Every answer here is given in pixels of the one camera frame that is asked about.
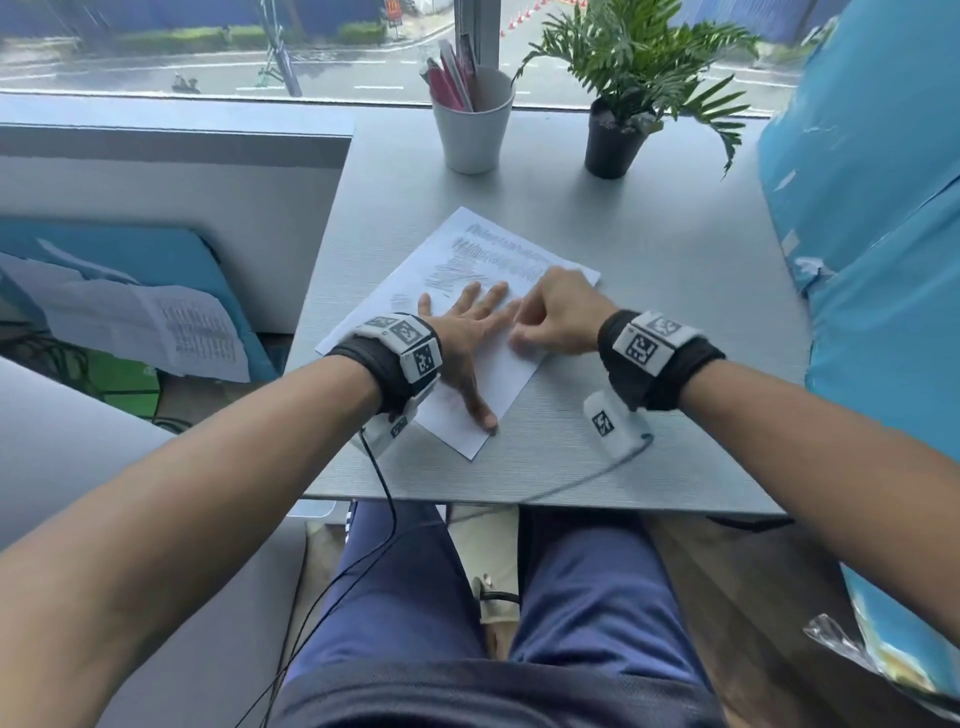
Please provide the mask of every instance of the right hand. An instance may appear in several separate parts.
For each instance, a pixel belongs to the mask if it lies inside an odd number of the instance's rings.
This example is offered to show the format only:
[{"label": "right hand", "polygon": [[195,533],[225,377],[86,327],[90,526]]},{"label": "right hand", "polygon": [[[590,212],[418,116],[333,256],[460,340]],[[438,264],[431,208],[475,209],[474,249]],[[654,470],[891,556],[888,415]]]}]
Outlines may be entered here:
[{"label": "right hand", "polygon": [[510,343],[556,353],[595,352],[600,327],[618,310],[580,271],[554,266],[520,304]]}]

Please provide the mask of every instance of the trousers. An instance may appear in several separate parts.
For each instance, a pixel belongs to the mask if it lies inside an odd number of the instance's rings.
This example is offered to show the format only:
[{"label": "trousers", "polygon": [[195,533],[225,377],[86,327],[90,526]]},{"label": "trousers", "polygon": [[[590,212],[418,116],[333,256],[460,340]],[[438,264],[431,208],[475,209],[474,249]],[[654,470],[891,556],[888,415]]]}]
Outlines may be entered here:
[{"label": "trousers", "polygon": [[[393,519],[385,501],[353,504],[338,574],[348,571],[332,584],[323,621],[286,681],[346,660],[487,657],[479,605],[436,507],[397,501],[396,518],[394,538],[354,565],[390,535]],[[710,690],[639,514],[520,506],[517,576],[520,624],[510,660]]]}]

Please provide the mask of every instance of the potted plant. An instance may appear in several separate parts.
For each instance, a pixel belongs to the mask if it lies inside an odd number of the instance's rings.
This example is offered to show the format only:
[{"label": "potted plant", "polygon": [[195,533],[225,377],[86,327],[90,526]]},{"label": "potted plant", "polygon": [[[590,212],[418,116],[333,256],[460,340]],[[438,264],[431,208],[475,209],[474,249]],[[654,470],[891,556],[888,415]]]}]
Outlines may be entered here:
[{"label": "potted plant", "polygon": [[623,177],[643,141],[663,128],[663,117],[692,116],[714,129],[727,150],[730,169],[744,126],[728,116],[750,106],[734,102],[743,91],[721,94],[733,75],[700,90],[710,64],[741,48],[756,57],[757,37],[732,23],[703,21],[671,25],[681,0],[590,0],[584,11],[550,14],[543,37],[527,63],[560,59],[597,98],[590,106],[587,169],[597,177]]}]

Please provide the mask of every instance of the street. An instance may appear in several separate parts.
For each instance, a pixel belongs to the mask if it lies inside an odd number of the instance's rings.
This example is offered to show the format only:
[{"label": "street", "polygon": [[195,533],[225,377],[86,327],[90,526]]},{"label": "street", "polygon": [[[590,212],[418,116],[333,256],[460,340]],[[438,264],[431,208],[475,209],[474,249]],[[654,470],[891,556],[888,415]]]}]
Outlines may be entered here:
[{"label": "street", "polygon": [[[540,26],[547,15],[570,10],[562,0],[548,0],[539,9],[529,0],[502,0],[501,7],[500,67],[508,74],[518,68],[530,50],[528,44],[540,39]],[[428,56],[437,55],[437,41],[442,37],[452,40],[452,27],[405,47],[296,50],[293,67],[307,97],[429,103],[418,72]],[[266,51],[27,63],[0,66],[0,88],[171,92],[174,75],[179,73],[186,79],[196,78],[203,94],[286,96],[286,89],[273,79],[268,87],[257,87],[265,59]],[[761,113],[785,108],[799,80],[796,73],[715,64],[707,83],[731,73],[736,80],[729,89],[746,91],[745,101]],[[565,64],[553,59],[533,61],[516,86],[516,103],[523,106],[584,108],[591,100],[566,72]]]}]

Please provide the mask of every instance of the white cup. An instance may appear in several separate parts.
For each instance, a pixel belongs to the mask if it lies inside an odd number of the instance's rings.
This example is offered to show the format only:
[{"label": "white cup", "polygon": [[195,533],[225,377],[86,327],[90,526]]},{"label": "white cup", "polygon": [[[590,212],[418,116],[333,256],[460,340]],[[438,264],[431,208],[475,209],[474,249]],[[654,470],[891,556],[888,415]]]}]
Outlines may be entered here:
[{"label": "white cup", "polygon": [[432,101],[446,166],[462,175],[482,175],[494,169],[500,162],[503,134],[514,105],[511,78],[495,68],[478,66],[474,112]]}]

